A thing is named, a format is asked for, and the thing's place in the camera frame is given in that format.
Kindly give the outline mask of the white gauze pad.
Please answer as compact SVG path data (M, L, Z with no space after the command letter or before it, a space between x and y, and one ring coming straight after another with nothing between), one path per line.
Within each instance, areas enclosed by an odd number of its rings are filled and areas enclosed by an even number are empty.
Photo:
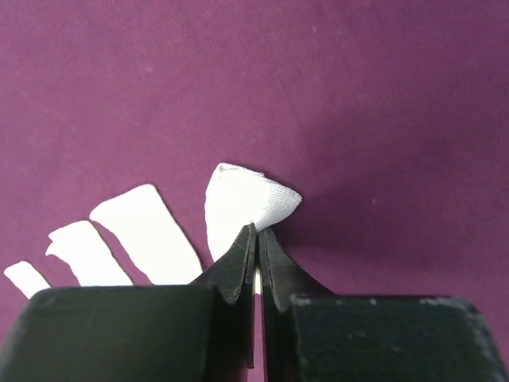
M154 185L106 200L89 217L116 236L152 284L183 285L202 274L199 256Z
M213 260L227 252L244 226L253 224L260 232L286 219L301 202L297 191L264 173L220 163L212 172L204 202L208 249Z
M82 287L131 286L130 277L120 267L95 227L80 220L49 233L46 255L66 263Z
M20 261L7 267L3 274L27 298L32 298L39 291L50 288L43 275L27 261Z

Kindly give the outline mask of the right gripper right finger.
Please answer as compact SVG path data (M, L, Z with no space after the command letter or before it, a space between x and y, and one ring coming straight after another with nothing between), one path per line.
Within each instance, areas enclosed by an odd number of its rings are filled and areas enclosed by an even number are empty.
M505 381L488 325L450 296L340 295L258 236L268 381Z

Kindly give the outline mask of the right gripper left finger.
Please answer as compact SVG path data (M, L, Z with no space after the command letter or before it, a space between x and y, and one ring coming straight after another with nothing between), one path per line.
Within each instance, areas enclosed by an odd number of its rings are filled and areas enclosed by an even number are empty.
M254 365L257 234L187 285L37 292L1 351L4 381L243 381Z

